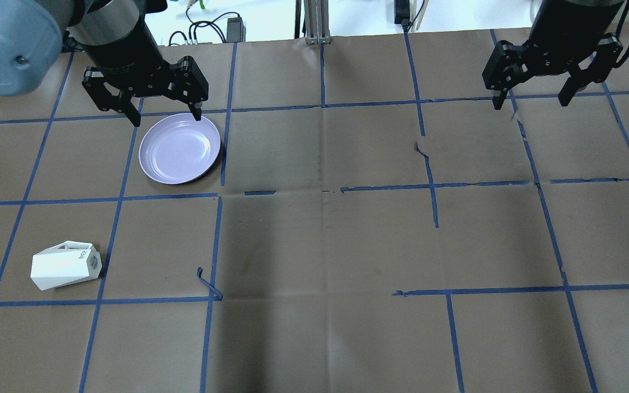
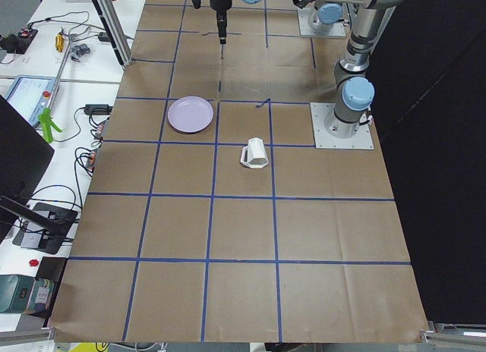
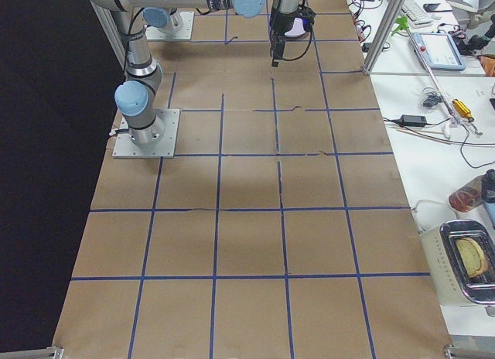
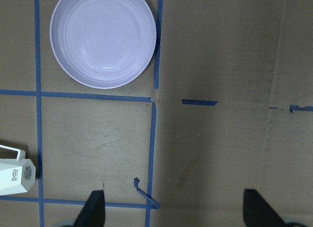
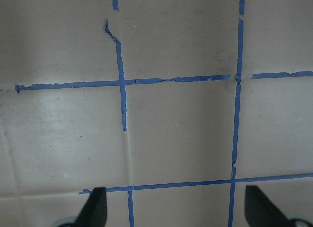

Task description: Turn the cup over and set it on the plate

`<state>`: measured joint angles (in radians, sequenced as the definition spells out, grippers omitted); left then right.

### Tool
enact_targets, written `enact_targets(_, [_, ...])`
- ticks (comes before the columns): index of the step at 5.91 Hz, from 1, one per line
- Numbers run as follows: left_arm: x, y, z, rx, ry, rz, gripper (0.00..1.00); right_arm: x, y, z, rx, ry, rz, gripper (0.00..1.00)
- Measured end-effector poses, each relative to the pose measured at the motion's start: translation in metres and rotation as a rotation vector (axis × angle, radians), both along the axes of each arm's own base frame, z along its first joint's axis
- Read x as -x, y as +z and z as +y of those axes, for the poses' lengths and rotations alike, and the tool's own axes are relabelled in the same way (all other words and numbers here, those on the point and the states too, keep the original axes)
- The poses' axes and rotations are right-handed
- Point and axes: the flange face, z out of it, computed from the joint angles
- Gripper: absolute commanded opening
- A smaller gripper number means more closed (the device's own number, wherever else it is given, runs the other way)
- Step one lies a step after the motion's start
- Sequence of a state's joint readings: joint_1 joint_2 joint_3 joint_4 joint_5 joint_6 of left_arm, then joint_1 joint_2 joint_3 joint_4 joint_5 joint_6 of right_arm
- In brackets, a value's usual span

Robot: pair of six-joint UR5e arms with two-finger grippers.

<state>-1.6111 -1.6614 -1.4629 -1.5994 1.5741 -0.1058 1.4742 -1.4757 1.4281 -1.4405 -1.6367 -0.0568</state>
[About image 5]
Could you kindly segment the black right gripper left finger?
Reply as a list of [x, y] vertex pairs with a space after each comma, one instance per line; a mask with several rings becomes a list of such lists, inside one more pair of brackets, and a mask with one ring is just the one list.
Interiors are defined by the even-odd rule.
[[104, 227], [107, 221], [105, 187], [94, 188], [76, 218], [79, 227]]

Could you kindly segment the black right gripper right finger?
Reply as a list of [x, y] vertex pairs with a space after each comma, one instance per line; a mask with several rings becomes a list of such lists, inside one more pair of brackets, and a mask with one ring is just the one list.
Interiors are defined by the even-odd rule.
[[304, 219], [287, 218], [256, 185], [245, 187], [245, 219], [250, 227], [312, 227]]

